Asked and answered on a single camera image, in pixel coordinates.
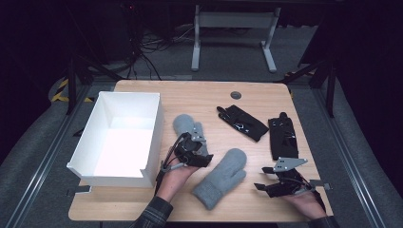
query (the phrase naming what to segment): gray glove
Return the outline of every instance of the gray glove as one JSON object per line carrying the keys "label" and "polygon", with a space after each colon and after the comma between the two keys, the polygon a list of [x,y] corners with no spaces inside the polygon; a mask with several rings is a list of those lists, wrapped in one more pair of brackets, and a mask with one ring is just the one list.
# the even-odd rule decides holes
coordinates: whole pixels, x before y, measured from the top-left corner
{"label": "gray glove", "polygon": [[193,118],[187,114],[179,115],[174,120],[174,130],[179,137],[182,133],[189,132],[192,136],[197,137],[194,141],[202,143],[201,148],[196,152],[197,155],[207,156],[207,144],[202,132],[202,124],[194,123]]}
{"label": "gray glove", "polygon": [[246,155],[243,151],[237,148],[228,150],[213,171],[193,189],[193,195],[207,210],[212,210],[223,196],[246,177],[243,170],[245,164]]}

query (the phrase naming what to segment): sleeve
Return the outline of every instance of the sleeve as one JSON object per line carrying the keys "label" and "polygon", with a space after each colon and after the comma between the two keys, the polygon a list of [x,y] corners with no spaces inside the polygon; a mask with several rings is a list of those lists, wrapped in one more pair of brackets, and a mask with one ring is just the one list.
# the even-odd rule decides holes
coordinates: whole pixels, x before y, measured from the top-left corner
{"label": "sleeve", "polygon": [[323,217],[308,222],[309,228],[339,228],[335,217]]}
{"label": "sleeve", "polygon": [[172,210],[173,206],[169,202],[159,197],[154,197],[132,227],[163,228]]}

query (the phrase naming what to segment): human hand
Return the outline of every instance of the human hand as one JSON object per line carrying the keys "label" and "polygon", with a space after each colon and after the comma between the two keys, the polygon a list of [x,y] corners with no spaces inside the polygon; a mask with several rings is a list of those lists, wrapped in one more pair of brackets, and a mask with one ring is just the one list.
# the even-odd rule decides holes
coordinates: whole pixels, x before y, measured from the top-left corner
{"label": "human hand", "polygon": [[[178,159],[175,159],[174,153],[171,154],[169,160],[172,160],[170,163],[172,166],[179,163]],[[165,173],[156,196],[170,202],[197,170],[199,167],[196,166],[182,166]]]}
{"label": "human hand", "polygon": [[310,220],[327,217],[326,212],[317,202],[315,194],[311,191],[297,195],[283,196],[281,198],[293,204],[302,215]]}

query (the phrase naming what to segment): white cardboard box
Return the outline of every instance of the white cardboard box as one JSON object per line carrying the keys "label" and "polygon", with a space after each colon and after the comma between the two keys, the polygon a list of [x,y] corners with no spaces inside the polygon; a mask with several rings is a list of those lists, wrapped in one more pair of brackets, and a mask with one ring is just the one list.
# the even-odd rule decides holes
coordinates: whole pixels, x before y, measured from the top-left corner
{"label": "white cardboard box", "polygon": [[152,188],[162,137],[159,93],[102,91],[67,168],[91,186]]}

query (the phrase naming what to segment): metal stand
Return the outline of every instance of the metal stand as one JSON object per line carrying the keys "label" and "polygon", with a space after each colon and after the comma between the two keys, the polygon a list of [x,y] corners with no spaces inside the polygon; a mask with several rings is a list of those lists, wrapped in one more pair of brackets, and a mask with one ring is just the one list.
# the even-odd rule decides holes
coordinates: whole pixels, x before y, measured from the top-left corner
{"label": "metal stand", "polygon": [[192,70],[199,70],[199,61],[201,53],[200,28],[254,28],[269,29],[265,41],[261,41],[261,48],[266,58],[269,71],[277,71],[270,44],[278,22],[280,8],[274,12],[249,13],[249,12],[209,12],[200,11],[199,5],[195,11],[195,45],[193,47]]}

